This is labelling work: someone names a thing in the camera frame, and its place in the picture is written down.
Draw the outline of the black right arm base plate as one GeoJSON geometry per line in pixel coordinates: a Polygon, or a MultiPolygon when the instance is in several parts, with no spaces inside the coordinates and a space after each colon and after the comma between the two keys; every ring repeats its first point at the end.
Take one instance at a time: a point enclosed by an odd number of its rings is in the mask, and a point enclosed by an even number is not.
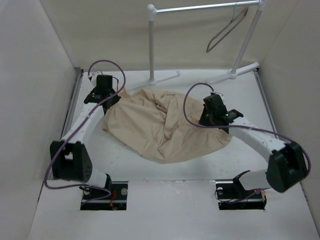
{"type": "Polygon", "coordinates": [[[245,190],[232,179],[216,180],[214,196],[219,210],[264,210],[267,197],[263,188],[245,190]]]}

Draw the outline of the beige trousers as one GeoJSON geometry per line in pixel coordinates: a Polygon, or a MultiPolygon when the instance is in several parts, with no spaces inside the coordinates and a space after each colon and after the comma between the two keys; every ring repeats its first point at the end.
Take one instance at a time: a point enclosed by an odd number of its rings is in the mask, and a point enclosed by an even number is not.
{"type": "Polygon", "coordinates": [[[193,126],[203,104],[172,91],[123,91],[107,110],[104,131],[142,158],[159,164],[193,160],[226,147],[232,136],[221,129],[193,126]]]}

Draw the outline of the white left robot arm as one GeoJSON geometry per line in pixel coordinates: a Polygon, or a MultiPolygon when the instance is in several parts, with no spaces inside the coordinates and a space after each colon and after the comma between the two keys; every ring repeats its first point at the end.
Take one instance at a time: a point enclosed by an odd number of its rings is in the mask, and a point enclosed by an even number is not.
{"type": "Polygon", "coordinates": [[[85,98],[79,117],[59,141],[50,145],[53,177],[95,186],[96,195],[103,200],[112,195],[111,177],[93,167],[87,145],[96,125],[121,98],[113,88],[115,79],[107,74],[96,76],[95,87],[85,98]]]}

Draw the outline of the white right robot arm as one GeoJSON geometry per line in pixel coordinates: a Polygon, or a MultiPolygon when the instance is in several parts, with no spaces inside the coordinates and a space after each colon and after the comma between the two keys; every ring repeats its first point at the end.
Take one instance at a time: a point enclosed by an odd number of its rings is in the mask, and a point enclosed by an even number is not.
{"type": "Polygon", "coordinates": [[[227,110],[216,93],[205,97],[203,102],[200,125],[223,130],[238,138],[267,162],[265,169],[247,170],[233,178],[231,190],[236,197],[243,198],[258,189],[284,193],[308,176],[304,152],[298,143],[278,139],[274,132],[255,127],[241,112],[227,110]]]}

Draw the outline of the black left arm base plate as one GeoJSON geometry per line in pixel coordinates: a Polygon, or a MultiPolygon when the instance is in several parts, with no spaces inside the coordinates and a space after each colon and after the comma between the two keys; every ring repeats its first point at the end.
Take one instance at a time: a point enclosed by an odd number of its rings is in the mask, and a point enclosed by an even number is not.
{"type": "Polygon", "coordinates": [[[128,182],[112,182],[110,192],[104,190],[82,188],[81,211],[126,211],[128,198],[128,182]]]}

